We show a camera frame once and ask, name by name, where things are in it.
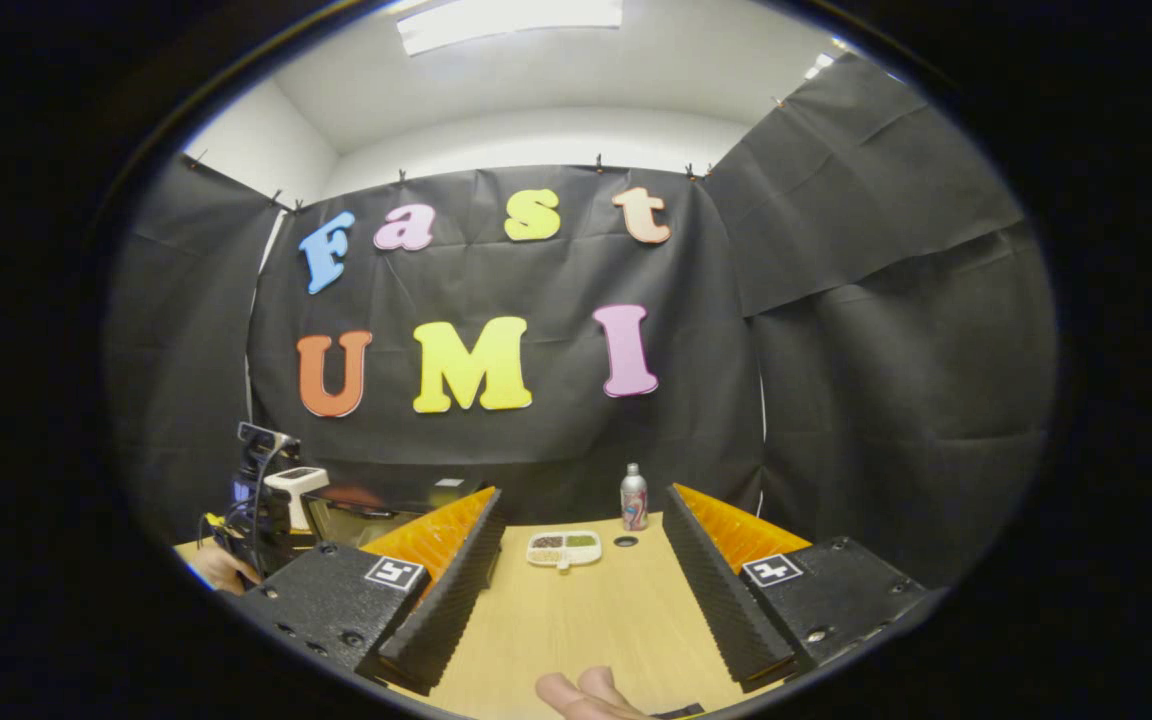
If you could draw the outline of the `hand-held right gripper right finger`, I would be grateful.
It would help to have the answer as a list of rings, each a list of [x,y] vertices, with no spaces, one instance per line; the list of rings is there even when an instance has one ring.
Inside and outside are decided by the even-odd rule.
[[[664,533],[745,691],[836,662],[934,596],[850,537],[806,541],[681,484],[664,493]]]

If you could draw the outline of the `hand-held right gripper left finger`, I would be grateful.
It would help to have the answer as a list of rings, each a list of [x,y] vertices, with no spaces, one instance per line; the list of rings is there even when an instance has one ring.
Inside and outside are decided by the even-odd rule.
[[[236,609],[308,659],[429,694],[488,588],[505,529],[500,492],[480,488],[361,547],[316,543]]]

